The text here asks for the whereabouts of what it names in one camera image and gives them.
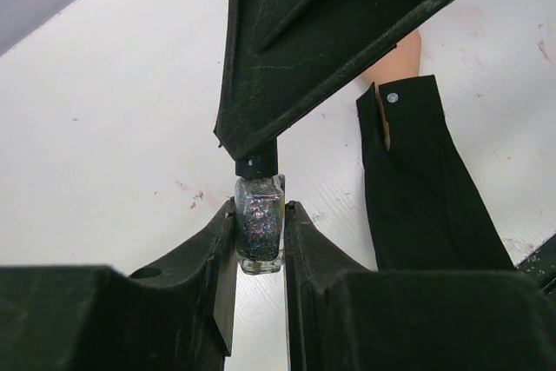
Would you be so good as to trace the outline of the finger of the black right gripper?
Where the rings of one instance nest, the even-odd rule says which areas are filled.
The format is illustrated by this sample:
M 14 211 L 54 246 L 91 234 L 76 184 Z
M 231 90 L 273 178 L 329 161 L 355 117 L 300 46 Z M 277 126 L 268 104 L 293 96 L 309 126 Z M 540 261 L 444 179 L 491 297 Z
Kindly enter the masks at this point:
M 215 135 L 251 155 L 453 0 L 228 0 Z

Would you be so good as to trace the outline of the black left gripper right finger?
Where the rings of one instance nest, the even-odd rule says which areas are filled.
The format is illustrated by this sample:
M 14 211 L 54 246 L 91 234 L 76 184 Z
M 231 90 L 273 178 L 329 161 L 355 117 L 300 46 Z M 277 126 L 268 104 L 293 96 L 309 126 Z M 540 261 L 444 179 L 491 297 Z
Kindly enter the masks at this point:
M 292 370 L 552 370 L 555 307 L 521 273 L 373 272 L 285 209 Z

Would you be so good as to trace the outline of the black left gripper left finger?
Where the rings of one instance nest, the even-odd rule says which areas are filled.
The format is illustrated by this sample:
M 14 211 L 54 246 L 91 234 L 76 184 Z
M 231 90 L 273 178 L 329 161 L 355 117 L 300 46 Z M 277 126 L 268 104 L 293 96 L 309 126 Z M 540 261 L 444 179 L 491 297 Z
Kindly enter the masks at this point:
M 234 204 L 163 257 L 1 270 L 4 370 L 221 370 L 231 354 Z

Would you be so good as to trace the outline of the glitter nail polish bottle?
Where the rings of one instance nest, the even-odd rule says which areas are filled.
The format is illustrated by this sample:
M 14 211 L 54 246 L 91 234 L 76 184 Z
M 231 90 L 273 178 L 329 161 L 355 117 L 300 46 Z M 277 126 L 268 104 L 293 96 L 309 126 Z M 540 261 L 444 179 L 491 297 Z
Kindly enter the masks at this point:
M 235 248 L 247 275 L 281 270 L 285 225 L 285 176 L 235 184 Z

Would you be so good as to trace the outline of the black sleeve forearm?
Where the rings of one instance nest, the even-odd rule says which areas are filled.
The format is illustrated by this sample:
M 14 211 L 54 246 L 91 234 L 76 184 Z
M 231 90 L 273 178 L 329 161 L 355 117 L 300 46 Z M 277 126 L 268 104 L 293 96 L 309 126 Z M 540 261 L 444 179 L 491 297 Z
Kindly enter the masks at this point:
M 512 271 L 454 146 L 434 76 L 371 86 L 356 106 L 378 268 Z

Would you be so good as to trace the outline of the mannequin hand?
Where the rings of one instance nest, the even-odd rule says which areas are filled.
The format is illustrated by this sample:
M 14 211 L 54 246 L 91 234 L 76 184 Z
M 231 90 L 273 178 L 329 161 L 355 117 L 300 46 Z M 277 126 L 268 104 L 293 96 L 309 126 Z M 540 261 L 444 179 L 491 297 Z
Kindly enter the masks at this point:
M 418 30 L 400 40 L 394 49 L 363 71 L 360 78 L 366 83 L 382 85 L 420 74 L 421 36 Z

